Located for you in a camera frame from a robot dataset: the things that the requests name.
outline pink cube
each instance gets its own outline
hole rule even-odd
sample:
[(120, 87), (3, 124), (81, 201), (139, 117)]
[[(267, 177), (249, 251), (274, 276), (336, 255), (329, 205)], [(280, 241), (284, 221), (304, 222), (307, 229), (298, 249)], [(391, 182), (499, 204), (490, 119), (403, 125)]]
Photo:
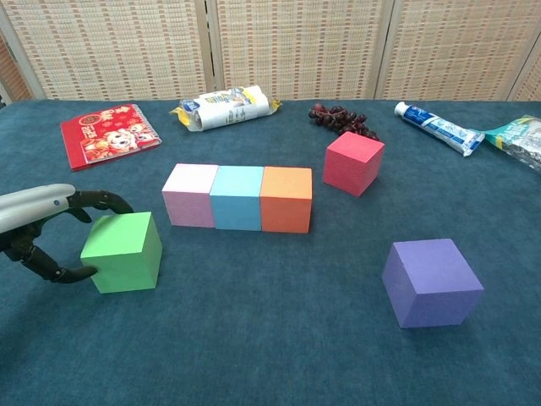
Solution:
[(179, 163), (161, 190), (173, 226), (214, 227), (210, 190), (218, 165)]
[(346, 132), (327, 147), (323, 182), (360, 196), (378, 176), (385, 144)]

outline foam block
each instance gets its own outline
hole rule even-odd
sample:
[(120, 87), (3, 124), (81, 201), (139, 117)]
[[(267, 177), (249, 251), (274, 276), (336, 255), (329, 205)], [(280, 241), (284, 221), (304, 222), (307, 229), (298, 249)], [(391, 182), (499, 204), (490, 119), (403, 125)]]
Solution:
[(210, 204), (216, 228), (261, 230), (260, 190), (263, 167), (220, 166)]
[(152, 213), (97, 219), (80, 258), (98, 268), (91, 278), (101, 294), (155, 288), (161, 241)]
[(323, 181), (360, 196), (380, 170), (385, 144), (346, 132), (327, 147)]
[(312, 169), (265, 167), (261, 227), (278, 233), (307, 233), (312, 210)]
[(382, 278), (402, 328), (462, 324), (484, 291), (451, 239), (394, 243)]
[(175, 166), (161, 190), (173, 226), (214, 227), (210, 189), (217, 171), (217, 165)]

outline table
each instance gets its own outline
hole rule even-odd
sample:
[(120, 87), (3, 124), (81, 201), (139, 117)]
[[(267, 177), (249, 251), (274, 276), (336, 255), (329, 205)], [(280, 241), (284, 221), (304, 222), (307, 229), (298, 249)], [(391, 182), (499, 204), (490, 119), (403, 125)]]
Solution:
[[(0, 404), (536, 404), (541, 399), (541, 175), (488, 143), (464, 158), (393, 115), (340, 101), (386, 143), (356, 198), (322, 183), (336, 135), (314, 101), (189, 133), (177, 101), (137, 101), (156, 149), (69, 171), (59, 124), (118, 101), (23, 101), (0, 110), (0, 194), (42, 184), (108, 189), (152, 211), (156, 289), (100, 295), (0, 259)], [(324, 104), (338, 104), (324, 101)], [(492, 129), (541, 102), (419, 101)], [(313, 168), (306, 235), (172, 227), (161, 187), (178, 162)], [(98, 218), (101, 211), (89, 209)], [(79, 265), (90, 225), (50, 221), (36, 243)], [(484, 285), (461, 326), (402, 330), (381, 281), (392, 242), (453, 239)]]

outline red cube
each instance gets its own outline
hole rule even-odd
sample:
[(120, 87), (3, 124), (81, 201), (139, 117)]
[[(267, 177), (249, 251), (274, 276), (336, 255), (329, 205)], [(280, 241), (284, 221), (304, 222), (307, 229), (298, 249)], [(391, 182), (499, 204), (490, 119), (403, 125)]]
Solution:
[(323, 182), (360, 196), (380, 171), (385, 144), (346, 132), (327, 147)]

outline light blue cube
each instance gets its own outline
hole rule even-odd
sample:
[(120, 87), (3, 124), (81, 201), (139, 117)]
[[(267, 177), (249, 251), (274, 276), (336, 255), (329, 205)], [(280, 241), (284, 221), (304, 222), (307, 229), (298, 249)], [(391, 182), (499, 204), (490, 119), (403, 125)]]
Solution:
[(210, 190), (216, 228), (261, 231), (263, 167), (220, 166)]

